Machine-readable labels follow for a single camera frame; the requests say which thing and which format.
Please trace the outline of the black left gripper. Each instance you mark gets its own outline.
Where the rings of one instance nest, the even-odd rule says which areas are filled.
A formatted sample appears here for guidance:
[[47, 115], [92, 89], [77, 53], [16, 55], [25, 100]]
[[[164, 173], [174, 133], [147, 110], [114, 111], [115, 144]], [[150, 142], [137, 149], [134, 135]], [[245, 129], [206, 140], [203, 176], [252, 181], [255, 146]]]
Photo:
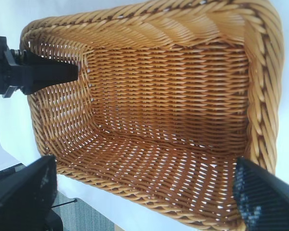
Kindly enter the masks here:
[[46, 59], [30, 51], [23, 50], [21, 65], [17, 64], [7, 38], [0, 36], [0, 95], [3, 98], [10, 98], [18, 89], [30, 95], [49, 86], [76, 80], [76, 65]]

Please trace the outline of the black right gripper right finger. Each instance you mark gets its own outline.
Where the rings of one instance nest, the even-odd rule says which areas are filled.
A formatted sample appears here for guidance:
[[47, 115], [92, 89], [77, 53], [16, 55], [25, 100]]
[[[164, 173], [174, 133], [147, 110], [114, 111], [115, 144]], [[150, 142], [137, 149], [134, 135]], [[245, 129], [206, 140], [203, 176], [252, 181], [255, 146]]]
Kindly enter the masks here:
[[233, 196], [249, 231], [289, 231], [289, 185], [243, 157], [237, 159]]

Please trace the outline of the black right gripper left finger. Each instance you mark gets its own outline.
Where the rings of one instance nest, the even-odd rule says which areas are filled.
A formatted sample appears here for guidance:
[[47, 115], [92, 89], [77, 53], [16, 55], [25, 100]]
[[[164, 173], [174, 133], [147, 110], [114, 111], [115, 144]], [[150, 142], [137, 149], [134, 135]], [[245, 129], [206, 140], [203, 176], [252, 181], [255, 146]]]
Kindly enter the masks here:
[[0, 231], [41, 231], [57, 195], [56, 161], [43, 156], [0, 181]]

